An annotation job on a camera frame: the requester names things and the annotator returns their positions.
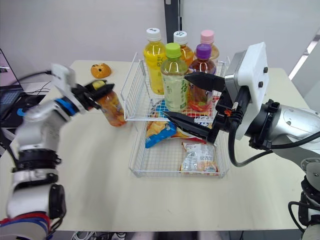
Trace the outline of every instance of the laptop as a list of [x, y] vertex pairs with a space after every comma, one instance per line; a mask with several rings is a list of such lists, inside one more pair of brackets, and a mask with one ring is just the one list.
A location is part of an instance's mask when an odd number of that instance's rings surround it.
[[0, 49], [0, 118], [17, 101], [24, 90]]

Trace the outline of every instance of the white wall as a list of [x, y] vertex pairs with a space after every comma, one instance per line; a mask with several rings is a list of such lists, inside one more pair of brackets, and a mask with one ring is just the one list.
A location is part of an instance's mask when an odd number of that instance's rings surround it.
[[195, 48], [212, 29], [221, 60], [266, 43], [268, 65], [290, 74], [320, 27], [319, 0], [183, 0], [182, 28]]
[[309, 107], [320, 112], [320, 43], [315, 46], [292, 82]]
[[18, 77], [51, 63], [131, 61], [151, 27], [167, 41], [163, 0], [0, 0], [0, 47]]

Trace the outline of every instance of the pink bottle cap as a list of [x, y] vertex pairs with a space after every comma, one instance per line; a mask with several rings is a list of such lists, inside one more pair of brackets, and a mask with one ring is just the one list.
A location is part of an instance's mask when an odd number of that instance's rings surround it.
[[215, 42], [215, 32], [212, 30], [203, 30], [201, 32], [200, 43], [213, 44]]

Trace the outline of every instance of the white wire basket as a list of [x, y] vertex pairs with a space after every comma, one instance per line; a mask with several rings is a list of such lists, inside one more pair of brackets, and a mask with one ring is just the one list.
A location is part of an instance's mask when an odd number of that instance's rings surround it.
[[[228, 68], [226, 63], [218, 62], [217, 76], [225, 76]], [[162, 113], [162, 111], [168, 111], [165, 106], [165, 98], [152, 91], [145, 61], [139, 59], [137, 53], [134, 55], [120, 95], [124, 102], [124, 119], [126, 121], [168, 121]], [[212, 123], [215, 116], [215, 103], [220, 95], [221, 92], [213, 91], [212, 106], [206, 112], [197, 112], [187, 107], [182, 113], [195, 118], [196, 123]]]
[[129, 163], [130, 170], [137, 177], [182, 177], [182, 176], [214, 176], [222, 178], [229, 170], [227, 134], [220, 131], [214, 143], [213, 153], [217, 164], [217, 172], [182, 171], [181, 164], [187, 156], [182, 143], [197, 142], [181, 138], [169, 138], [156, 145], [145, 148], [147, 122], [143, 130], [137, 131], [136, 142]]

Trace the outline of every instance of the plastic bottle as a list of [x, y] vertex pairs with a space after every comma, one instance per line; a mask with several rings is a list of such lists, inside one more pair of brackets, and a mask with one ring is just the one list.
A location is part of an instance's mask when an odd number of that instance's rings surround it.
[[188, 81], [184, 75], [188, 66], [181, 56], [180, 45], [168, 43], [165, 46], [167, 59], [161, 65], [165, 106], [172, 112], [182, 112], [187, 108]]
[[203, 30], [201, 32], [200, 43], [211, 45], [211, 58], [210, 59], [217, 65], [220, 52], [219, 52], [218, 48], [214, 45], [214, 42], [215, 42], [215, 32], [214, 31]]
[[185, 31], [175, 31], [173, 34], [173, 42], [180, 45], [181, 59], [189, 67], [194, 60], [194, 52], [187, 46], [188, 35]]
[[[104, 84], [106, 83], [103, 80], [97, 80], [92, 83], [92, 86], [97, 90]], [[120, 127], [126, 123], [124, 109], [114, 91], [111, 91], [107, 96], [100, 98], [97, 102], [101, 105], [101, 111], [110, 125]]]
[[163, 95], [164, 86], [161, 77], [161, 64], [166, 60], [165, 45], [161, 42], [158, 28], [148, 28], [146, 37], [149, 43], [145, 46], [143, 55], [149, 72], [149, 82], [155, 94]]
[[[195, 55], [197, 59], [194, 60], [189, 67], [191, 72], [204, 72], [207, 74], [216, 73], [216, 65], [210, 60], [211, 45], [203, 43], [199, 44], [196, 46]], [[193, 110], [205, 112], [212, 106], [212, 101], [212, 91], [203, 90], [190, 84], [189, 105]]]

